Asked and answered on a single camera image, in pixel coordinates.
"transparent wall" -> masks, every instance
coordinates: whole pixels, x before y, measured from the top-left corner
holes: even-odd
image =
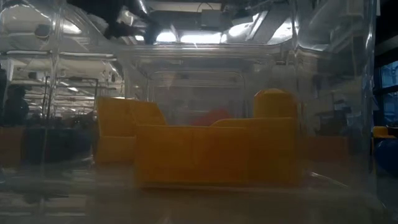
[[[0,221],[386,221],[375,1],[1,2]]]

